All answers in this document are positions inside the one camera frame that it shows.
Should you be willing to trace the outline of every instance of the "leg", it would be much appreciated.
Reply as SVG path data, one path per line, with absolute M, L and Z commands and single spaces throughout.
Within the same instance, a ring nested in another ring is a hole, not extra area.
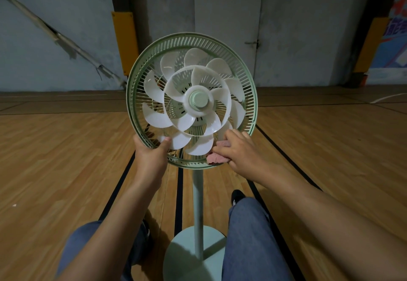
M 133 247 L 131 248 L 129 257 L 127 258 L 121 281 L 133 281 L 131 277 L 131 266 L 139 263 L 150 249 L 149 229 L 144 223 L 137 233 Z M 69 263 L 78 255 L 85 244 L 96 232 L 102 221 L 89 222 L 77 228 L 66 242 L 64 251 L 62 252 L 61 260 L 58 264 L 57 276 L 69 265 Z
M 267 213 L 254 198 L 241 199 L 229 211 L 222 280 L 292 279 Z

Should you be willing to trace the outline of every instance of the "yellow wall pad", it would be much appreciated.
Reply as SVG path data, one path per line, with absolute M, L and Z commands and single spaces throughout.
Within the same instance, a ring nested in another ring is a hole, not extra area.
M 114 31 L 122 61 L 123 73 L 129 76 L 130 70 L 137 59 L 138 45 L 135 34 L 133 13 L 112 12 Z
M 367 72 L 372 64 L 374 54 L 380 44 L 381 38 L 386 29 L 389 18 L 374 18 L 370 26 L 365 43 L 363 44 L 354 73 Z

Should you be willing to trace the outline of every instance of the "electric fan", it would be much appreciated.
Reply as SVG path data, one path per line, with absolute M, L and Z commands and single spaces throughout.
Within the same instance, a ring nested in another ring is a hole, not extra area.
M 252 134 L 257 118 L 253 79 L 222 42 L 198 33 L 161 38 L 137 58 L 127 83 L 127 110 L 146 146 L 171 136 L 171 164 L 192 169 L 194 222 L 167 248 L 168 280 L 221 280 L 224 235 L 203 225 L 203 169 L 227 129 Z

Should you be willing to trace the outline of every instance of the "fan base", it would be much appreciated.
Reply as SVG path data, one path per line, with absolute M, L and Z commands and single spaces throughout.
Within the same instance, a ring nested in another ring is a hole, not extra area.
M 195 256 L 194 227 L 178 233 L 164 257 L 164 281 L 221 281 L 226 237 L 212 227 L 203 227 L 203 261 Z

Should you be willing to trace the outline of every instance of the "colorful painting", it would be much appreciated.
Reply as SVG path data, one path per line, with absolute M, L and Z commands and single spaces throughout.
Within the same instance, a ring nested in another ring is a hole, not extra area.
M 407 83 L 407 0 L 395 0 L 367 84 Z

